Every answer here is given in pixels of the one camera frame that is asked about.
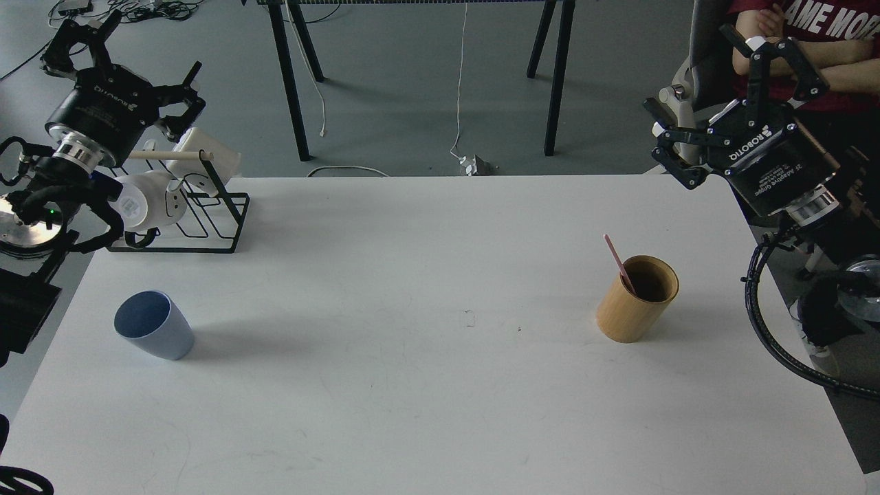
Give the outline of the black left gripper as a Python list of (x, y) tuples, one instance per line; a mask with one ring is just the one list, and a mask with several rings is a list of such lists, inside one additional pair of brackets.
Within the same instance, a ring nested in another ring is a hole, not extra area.
[[(41, 54), (41, 69), (48, 76), (75, 80), (73, 90), (51, 113), (46, 131), (57, 142), (76, 133), (100, 147), (104, 167), (121, 166), (145, 129), (154, 126), (166, 140), (179, 143), (206, 107), (194, 87), (202, 63), (196, 60), (178, 85), (152, 87), (145, 78), (122, 65), (113, 65), (106, 41), (122, 20), (112, 10), (101, 24), (79, 25), (66, 19)], [(76, 69), (72, 48), (84, 45), (92, 60), (89, 69)], [(158, 116), (158, 109), (183, 104), (181, 115)]]

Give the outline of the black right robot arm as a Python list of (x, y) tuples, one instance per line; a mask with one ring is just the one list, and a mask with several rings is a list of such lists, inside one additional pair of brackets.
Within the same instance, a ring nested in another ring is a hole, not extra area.
[(837, 394), (878, 400), (878, 391), (817, 371), (786, 351), (767, 328), (758, 302), (761, 273), (773, 251), (814, 245), (834, 265), (818, 272), (798, 300), (796, 319), (811, 344), (826, 346), (878, 329), (878, 207), (866, 199), (872, 167), (857, 148), (833, 156), (796, 116), (830, 85), (795, 38), (744, 38), (720, 26), (744, 54), (751, 75), (735, 98), (705, 126), (680, 126), (670, 105), (644, 101), (656, 119), (652, 157), (685, 188), (718, 175), (760, 215), (782, 214), (778, 231), (755, 247), (744, 277), (745, 306), (770, 354), (796, 375)]

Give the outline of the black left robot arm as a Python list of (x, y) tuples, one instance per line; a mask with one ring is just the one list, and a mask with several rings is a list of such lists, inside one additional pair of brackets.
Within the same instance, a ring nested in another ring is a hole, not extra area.
[(206, 103), (194, 88), (196, 62), (176, 85), (152, 85), (110, 59), (106, 41), (122, 20), (114, 10), (101, 24), (67, 19), (41, 54), (47, 75), (73, 88), (48, 118), (54, 145), (9, 137), (20, 147), (18, 172), (2, 179), (2, 253), (41, 260), (28, 275), (2, 271), (1, 351), (6, 362), (34, 341), (59, 298), (51, 283), (70, 252), (86, 254), (122, 238), (122, 217), (111, 207), (122, 185), (98, 172), (119, 167), (150, 127), (176, 143)]

